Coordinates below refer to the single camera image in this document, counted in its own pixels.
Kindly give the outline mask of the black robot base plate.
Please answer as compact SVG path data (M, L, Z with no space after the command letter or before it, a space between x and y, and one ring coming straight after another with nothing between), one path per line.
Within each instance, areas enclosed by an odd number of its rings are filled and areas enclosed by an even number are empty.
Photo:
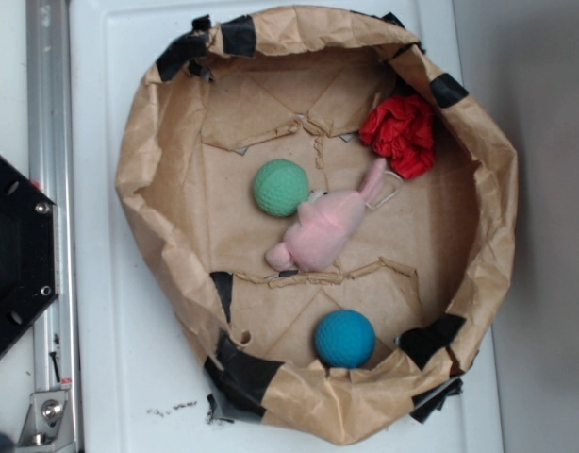
M0 360L57 296L55 204L0 155Z

